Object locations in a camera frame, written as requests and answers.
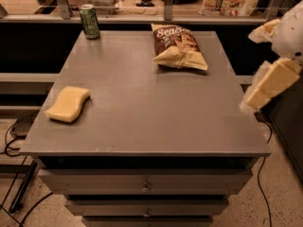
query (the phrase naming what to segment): soda can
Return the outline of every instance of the soda can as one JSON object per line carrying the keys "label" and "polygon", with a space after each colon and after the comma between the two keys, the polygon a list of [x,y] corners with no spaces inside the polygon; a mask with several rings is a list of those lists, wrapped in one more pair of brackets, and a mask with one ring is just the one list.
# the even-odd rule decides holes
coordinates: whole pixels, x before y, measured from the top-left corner
{"label": "soda can", "polygon": [[80,8],[80,18],[83,25],[83,31],[87,39],[96,39],[100,37],[98,19],[94,5],[83,5]]}

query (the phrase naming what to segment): cabinet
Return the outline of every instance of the cabinet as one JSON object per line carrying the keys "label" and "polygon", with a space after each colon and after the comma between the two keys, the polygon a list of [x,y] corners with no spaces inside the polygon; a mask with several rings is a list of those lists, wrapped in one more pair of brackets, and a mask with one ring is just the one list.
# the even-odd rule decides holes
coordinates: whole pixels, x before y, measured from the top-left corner
{"label": "cabinet", "polygon": [[270,102],[263,111],[269,116],[283,147],[286,149],[295,170],[303,182],[302,137],[302,87],[301,78],[290,89]]}
{"label": "cabinet", "polygon": [[[270,154],[216,33],[193,34],[207,72],[152,63],[151,32],[78,37],[22,153],[86,226],[209,226]],[[66,85],[92,95],[71,125],[44,114]]]}

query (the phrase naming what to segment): wire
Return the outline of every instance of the wire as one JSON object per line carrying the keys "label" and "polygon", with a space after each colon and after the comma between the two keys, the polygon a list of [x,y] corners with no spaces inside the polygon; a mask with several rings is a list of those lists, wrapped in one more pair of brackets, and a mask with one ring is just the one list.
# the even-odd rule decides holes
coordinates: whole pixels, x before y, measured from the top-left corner
{"label": "wire", "polygon": [[12,148],[10,145],[18,140],[24,140],[24,138],[17,137],[8,142],[5,147],[4,153],[9,157],[17,157],[20,156],[20,153],[11,154],[11,152],[18,151],[20,148]]}
{"label": "wire", "polygon": [[6,210],[3,205],[0,205],[0,209],[3,209],[13,220],[16,221],[16,223],[19,224],[19,227],[24,227],[24,223],[27,220],[27,217],[30,215],[30,213],[44,200],[46,200],[49,196],[53,195],[53,193],[48,193],[44,197],[42,197],[39,201],[37,201],[26,213],[26,215],[22,218],[22,220],[19,222],[13,215],[9,213],[8,210]]}
{"label": "wire", "polygon": [[34,113],[30,113],[29,115],[23,117],[23,118],[20,118],[17,120],[17,122],[15,122],[13,125],[11,125],[7,131],[6,131],[6,134],[4,136],[4,144],[5,144],[5,151],[3,152],[0,152],[0,154],[6,154],[7,156],[9,157],[17,157],[17,156],[20,156],[19,153],[16,153],[16,154],[11,154],[12,152],[14,151],[18,151],[20,148],[12,148],[10,145],[15,142],[15,141],[18,141],[18,140],[24,140],[25,138],[24,137],[16,137],[16,138],[13,138],[12,140],[10,140],[8,142],[8,134],[9,134],[9,131],[17,126],[18,124],[20,124],[23,120],[29,118],[29,117],[32,117],[34,114],[37,114],[39,111],[35,111]]}
{"label": "wire", "polygon": [[[266,122],[264,122],[264,121],[262,121],[262,120],[259,120],[259,122],[261,122],[261,123],[267,125],[267,127],[268,127],[269,130],[270,130],[270,135],[269,135],[268,140],[267,140],[267,144],[268,144],[268,143],[271,141],[271,139],[272,139],[273,129],[272,129],[272,127],[271,127],[268,123],[266,123]],[[272,226],[273,226],[273,223],[272,223],[272,212],[271,212],[271,208],[270,208],[269,202],[268,202],[268,200],[267,200],[267,197],[266,197],[266,195],[265,195],[265,193],[264,193],[264,190],[263,190],[263,188],[262,188],[262,186],[261,186],[260,179],[259,179],[259,174],[260,174],[261,170],[263,169],[263,166],[264,166],[264,164],[265,164],[265,161],[266,161],[266,158],[264,157],[264,158],[263,158],[263,161],[262,161],[262,164],[261,164],[261,167],[260,167],[259,170],[258,170],[258,187],[259,187],[259,189],[260,189],[260,191],[261,191],[261,193],[262,193],[262,195],[263,195],[263,198],[265,199],[266,206],[267,206],[267,211],[268,211],[268,216],[269,216],[269,226],[272,227]]]}
{"label": "wire", "polygon": [[37,201],[27,212],[27,214],[23,217],[22,221],[19,223],[19,227],[23,227],[25,221],[27,220],[27,217],[30,215],[30,213],[44,200],[46,200],[49,196],[53,195],[53,193],[48,193],[44,197],[42,197],[39,201]]}

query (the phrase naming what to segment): yellow sponge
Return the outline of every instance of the yellow sponge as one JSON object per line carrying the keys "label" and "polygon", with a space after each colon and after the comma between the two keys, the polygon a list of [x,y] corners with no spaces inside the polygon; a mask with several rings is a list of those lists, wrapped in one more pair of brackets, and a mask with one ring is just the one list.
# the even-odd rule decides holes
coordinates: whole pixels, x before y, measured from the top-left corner
{"label": "yellow sponge", "polygon": [[273,97],[281,94],[300,79],[302,68],[295,61],[280,58],[273,64],[265,62],[257,71],[252,85],[247,89],[240,108],[254,113],[264,107]]}
{"label": "yellow sponge", "polygon": [[84,101],[90,95],[88,89],[66,86],[59,92],[55,103],[45,111],[45,114],[49,118],[71,123],[78,118]]}

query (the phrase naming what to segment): floor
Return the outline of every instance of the floor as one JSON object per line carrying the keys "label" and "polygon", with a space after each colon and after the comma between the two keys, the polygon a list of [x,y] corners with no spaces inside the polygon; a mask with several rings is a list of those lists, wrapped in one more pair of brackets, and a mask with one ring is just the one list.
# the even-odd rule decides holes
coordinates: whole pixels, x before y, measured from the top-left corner
{"label": "floor", "polygon": [[[0,113],[0,152],[4,150],[4,137],[7,129],[15,123],[12,116],[8,118]],[[268,127],[259,123],[260,133],[266,139],[270,136]],[[22,146],[22,141],[17,141],[11,145],[14,148]],[[296,172],[290,162],[287,153],[281,146],[278,136],[274,133],[269,148],[272,154],[266,159],[264,167],[260,172],[260,182],[264,189],[271,209],[271,219],[273,227],[298,227],[303,224],[303,184],[298,179]],[[1,164],[21,164],[24,156],[9,158],[5,154],[0,154]],[[253,167],[253,178],[242,189],[240,194],[229,197],[229,206],[219,215],[214,217],[212,227],[267,227],[269,215],[265,200],[258,188],[258,170],[262,159]],[[10,191],[4,207],[8,210],[14,195],[22,181],[22,176]],[[13,181],[13,174],[0,174],[0,202],[3,203],[9,187]],[[27,211],[40,198],[50,191],[36,175],[27,188],[27,192],[22,199],[23,208],[13,214],[19,222],[22,221]],[[64,208],[65,199],[62,196],[52,195],[42,201],[28,216],[25,227],[83,227],[79,217],[74,217]],[[0,210],[1,227],[19,226],[3,209]]]}
{"label": "floor", "polygon": [[33,14],[39,5],[37,0],[0,0],[0,4],[9,14]]}

